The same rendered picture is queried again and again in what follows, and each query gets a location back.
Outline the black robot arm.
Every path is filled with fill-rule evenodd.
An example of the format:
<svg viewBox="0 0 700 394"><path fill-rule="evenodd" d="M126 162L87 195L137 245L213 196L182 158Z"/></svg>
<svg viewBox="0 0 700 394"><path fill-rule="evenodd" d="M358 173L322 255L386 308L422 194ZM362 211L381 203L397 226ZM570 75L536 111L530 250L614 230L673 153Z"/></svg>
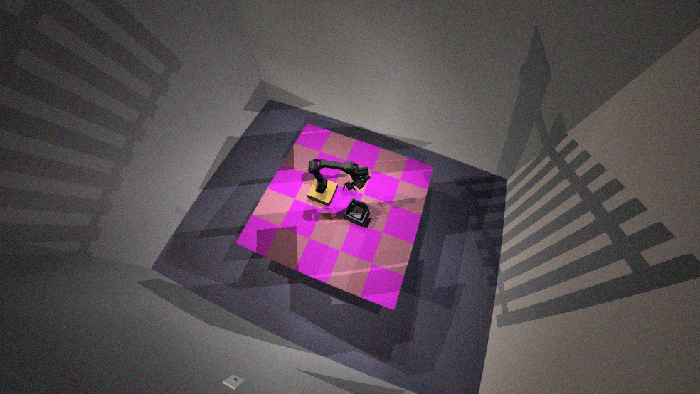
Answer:
<svg viewBox="0 0 700 394"><path fill-rule="evenodd" d="M319 161L319 165L317 162ZM355 168L354 168L355 166ZM360 167L357 163L354 163L352 161L345 161L343 162L338 162L338 161L330 161L330 160L325 160L325 159L312 159L309 161L308 165L308 172L311 174L314 174L316 180L317 180L317 185L316 185L316 192L323 194L325 189L327 188L327 178L323 178L321 173L319 172L320 169L322 168L330 168L330 169L338 169L342 170L346 174L350 174L350 176L354 179L358 175L364 176L368 175L368 167ZM361 180L360 178L357 178L356 181L353 181L354 185L358 188L361 189L365 185L365 181Z"/></svg>

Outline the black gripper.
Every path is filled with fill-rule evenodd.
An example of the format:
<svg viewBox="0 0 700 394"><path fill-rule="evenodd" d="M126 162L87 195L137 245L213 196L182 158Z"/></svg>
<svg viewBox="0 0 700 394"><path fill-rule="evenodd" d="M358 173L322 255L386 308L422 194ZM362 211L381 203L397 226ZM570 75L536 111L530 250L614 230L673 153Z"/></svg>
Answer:
<svg viewBox="0 0 700 394"><path fill-rule="evenodd" d="M354 178L354 179L352 178L352 180L353 180L353 181L356 181L357 178L364 179L364 181L367 183L367 181L368 181L371 177L370 177L369 175L364 175L364 176L359 176L359 175L358 175L356 178ZM353 187L353 185L354 185L354 182L351 182L351 183L350 183L350 182L348 181L347 183L345 183L345 186L347 187L348 190L351 190L351 189L356 190L356 189Z"/></svg>

